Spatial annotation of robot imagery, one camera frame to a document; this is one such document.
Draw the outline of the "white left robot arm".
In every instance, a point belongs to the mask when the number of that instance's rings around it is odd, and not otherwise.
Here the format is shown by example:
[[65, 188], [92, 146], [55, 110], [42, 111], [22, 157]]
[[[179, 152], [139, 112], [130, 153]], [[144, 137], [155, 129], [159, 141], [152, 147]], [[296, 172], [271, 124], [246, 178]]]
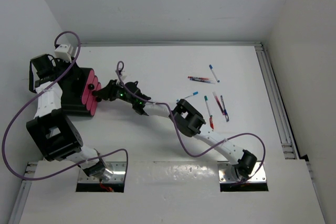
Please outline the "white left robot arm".
[[37, 112], [26, 128], [35, 144], [48, 161], [71, 161], [88, 177], [104, 182], [113, 176], [100, 153], [84, 145], [80, 133], [69, 116], [94, 116], [97, 101], [92, 95], [101, 84], [92, 68], [73, 65], [67, 74], [56, 80], [70, 66], [69, 61], [44, 54], [30, 61], [29, 89], [38, 95]]

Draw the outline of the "dark blue gel pen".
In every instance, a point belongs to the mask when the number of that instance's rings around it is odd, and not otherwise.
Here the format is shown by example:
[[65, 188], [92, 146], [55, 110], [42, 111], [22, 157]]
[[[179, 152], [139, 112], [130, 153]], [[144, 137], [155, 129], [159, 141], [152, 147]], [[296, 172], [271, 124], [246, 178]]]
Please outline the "dark blue gel pen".
[[220, 100], [221, 100], [222, 105], [223, 105], [223, 111], [224, 111], [225, 120], [226, 120], [226, 122], [229, 122], [229, 115], [227, 113], [227, 110], [226, 110], [226, 107], [225, 107], [225, 103], [224, 103], [224, 98], [223, 98], [222, 95], [220, 96]]

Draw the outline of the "blue cap white marker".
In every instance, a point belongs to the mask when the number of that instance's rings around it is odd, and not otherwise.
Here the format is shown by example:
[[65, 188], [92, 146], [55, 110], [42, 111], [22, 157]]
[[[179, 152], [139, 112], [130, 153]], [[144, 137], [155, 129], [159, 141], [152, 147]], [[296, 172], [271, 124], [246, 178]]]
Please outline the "blue cap white marker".
[[212, 74], [213, 74], [213, 76], [214, 76], [216, 82], [219, 83], [220, 80], [218, 79], [218, 77], [217, 77], [217, 75], [216, 75], [216, 73], [215, 73], [215, 71], [214, 71], [213, 66], [212, 66], [212, 65], [209, 65], [209, 68], [210, 68], [210, 70], [211, 70], [211, 72], [212, 72]]

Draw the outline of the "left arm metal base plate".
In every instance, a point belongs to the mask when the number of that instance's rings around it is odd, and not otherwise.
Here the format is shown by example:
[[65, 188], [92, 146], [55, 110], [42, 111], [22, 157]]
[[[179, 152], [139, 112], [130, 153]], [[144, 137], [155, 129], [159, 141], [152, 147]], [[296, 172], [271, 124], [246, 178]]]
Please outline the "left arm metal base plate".
[[80, 170], [78, 183], [98, 184], [100, 179], [106, 184], [124, 183], [126, 166], [126, 162], [106, 162], [105, 169], [98, 173], [98, 177], [87, 176], [83, 170]]

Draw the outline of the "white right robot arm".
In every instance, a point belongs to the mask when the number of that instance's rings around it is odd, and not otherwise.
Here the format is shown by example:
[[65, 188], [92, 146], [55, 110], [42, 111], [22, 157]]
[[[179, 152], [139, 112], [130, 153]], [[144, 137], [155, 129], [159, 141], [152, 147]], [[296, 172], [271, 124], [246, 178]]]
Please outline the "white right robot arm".
[[137, 85], [137, 82], [120, 83], [117, 80], [110, 80], [106, 87], [93, 91], [92, 94], [99, 101], [120, 99], [127, 102], [139, 115], [156, 115], [170, 119], [180, 141], [181, 135], [184, 135], [206, 143], [211, 150], [215, 149], [222, 154], [241, 178], [249, 178], [257, 162], [257, 157], [253, 153], [232, 143], [223, 134], [216, 133], [206, 124], [202, 114], [186, 100], [179, 100], [171, 109], [167, 103], [152, 101]]

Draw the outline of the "pink drawer tray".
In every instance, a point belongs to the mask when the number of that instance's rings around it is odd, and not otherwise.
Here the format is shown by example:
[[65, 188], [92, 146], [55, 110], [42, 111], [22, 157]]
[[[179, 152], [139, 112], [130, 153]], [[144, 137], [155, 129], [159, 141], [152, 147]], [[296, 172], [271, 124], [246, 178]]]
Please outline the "pink drawer tray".
[[98, 91], [100, 89], [101, 89], [101, 83], [98, 81], [98, 77], [94, 76], [92, 81], [88, 82], [86, 90], [82, 96], [82, 98], [84, 98], [85, 95], [87, 97], [85, 105], [86, 109], [89, 111], [90, 116], [95, 115], [98, 105], [98, 101], [96, 100], [96, 97], [93, 95], [93, 92]]
[[92, 92], [96, 90], [91, 90], [89, 93], [89, 97], [86, 103], [86, 109], [89, 112], [89, 115], [93, 117], [96, 113], [98, 102], [96, 101], [96, 96], [92, 95]]

